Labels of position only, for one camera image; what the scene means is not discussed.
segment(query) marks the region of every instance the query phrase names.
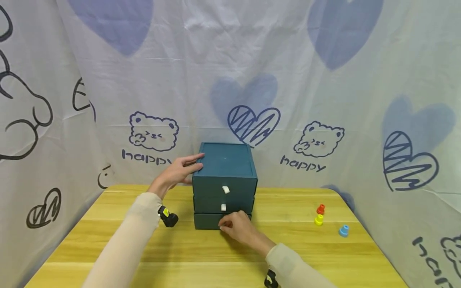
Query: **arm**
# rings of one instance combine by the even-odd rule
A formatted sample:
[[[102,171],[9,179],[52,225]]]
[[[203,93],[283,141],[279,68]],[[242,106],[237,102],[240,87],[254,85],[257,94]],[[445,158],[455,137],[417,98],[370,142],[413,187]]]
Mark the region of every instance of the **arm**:
[[[158,210],[168,190],[178,183],[192,184],[186,177],[200,170],[196,163],[204,154],[177,158],[136,198],[120,227],[96,260],[84,288],[128,287],[141,260],[142,252],[159,226]]]
[[[219,222],[222,231],[266,258],[283,288],[336,288],[330,281],[307,265],[295,251],[284,244],[276,245],[259,232],[243,211],[224,216]]]
[[[128,287],[152,233],[159,226],[162,200],[142,193],[96,260],[84,288]]]
[[[307,265],[295,251],[280,243],[266,256],[269,268],[275,272],[283,288],[336,288],[328,279]]]

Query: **small plastic toy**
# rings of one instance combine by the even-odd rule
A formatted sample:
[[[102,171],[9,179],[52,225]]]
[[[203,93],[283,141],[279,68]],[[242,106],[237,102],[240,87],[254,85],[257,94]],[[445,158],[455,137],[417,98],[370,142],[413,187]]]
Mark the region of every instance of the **small plastic toy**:
[[[339,234],[342,237],[347,237],[349,235],[349,226],[343,225],[341,229],[339,230]]]
[[[170,213],[168,209],[163,205],[158,210],[158,214],[160,215],[160,219],[162,219],[163,224],[165,224],[166,227],[174,227],[179,220],[176,214]]]
[[[322,226],[323,225],[323,215],[319,214],[314,220],[315,225]]]
[[[267,272],[267,276],[264,279],[264,286],[267,288],[278,288],[278,282],[275,280],[275,272],[270,270]]]
[[[325,214],[325,205],[320,204],[320,206],[317,208],[317,214],[320,214],[320,215]]]

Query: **hand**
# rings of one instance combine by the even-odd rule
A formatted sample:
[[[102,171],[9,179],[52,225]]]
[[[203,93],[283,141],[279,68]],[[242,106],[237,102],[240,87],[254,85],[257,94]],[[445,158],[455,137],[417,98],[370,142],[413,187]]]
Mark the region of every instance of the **hand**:
[[[240,243],[256,250],[263,257],[266,257],[269,251],[276,245],[253,226],[250,218],[243,211],[233,212],[222,217],[218,225],[221,231]]]
[[[202,158],[204,155],[204,153],[200,153],[176,158],[170,166],[152,181],[147,192],[155,193],[163,200],[168,190],[175,187],[176,184],[192,184],[192,180],[186,179],[186,177],[203,168],[203,164],[197,163],[197,159]]]

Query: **left hand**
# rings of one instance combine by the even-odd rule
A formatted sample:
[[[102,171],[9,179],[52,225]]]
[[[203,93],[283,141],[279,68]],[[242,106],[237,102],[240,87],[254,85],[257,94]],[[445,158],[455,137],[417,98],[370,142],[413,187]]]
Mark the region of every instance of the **left hand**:
[[[192,184],[192,180],[186,179],[186,177],[203,168],[203,164],[197,163],[197,159],[202,158],[204,155],[204,153],[200,153],[176,158],[168,168],[163,170],[163,172],[152,181],[147,192],[155,193],[163,200],[168,190],[175,187],[176,184]]]

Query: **teal drawer box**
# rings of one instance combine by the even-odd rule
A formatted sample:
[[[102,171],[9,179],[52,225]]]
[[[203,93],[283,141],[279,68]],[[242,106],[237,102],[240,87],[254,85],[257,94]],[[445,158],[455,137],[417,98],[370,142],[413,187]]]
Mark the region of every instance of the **teal drawer box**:
[[[209,217],[213,221],[216,215],[222,217],[239,210],[251,215],[258,177],[250,146],[204,142],[199,152],[205,156],[197,161],[203,163],[203,168],[192,175],[195,228],[210,229],[207,223],[201,223],[208,222],[206,214],[212,214]]]
[[[247,214],[251,214],[253,211],[254,198],[249,200],[242,200],[236,197],[226,198],[223,196],[221,198],[198,198],[194,196],[194,212],[195,213],[223,213],[221,211],[221,205],[226,205],[226,212],[232,213],[236,211],[243,210]]]
[[[196,199],[222,195],[244,201],[254,198],[258,177],[250,146],[204,142],[199,153],[205,156],[197,161],[203,168],[192,175]],[[223,186],[229,187],[230,193],[225,194]]]
[[[219,230],[219,221],[225,214],[194,214],[194,225],[196,230]]]

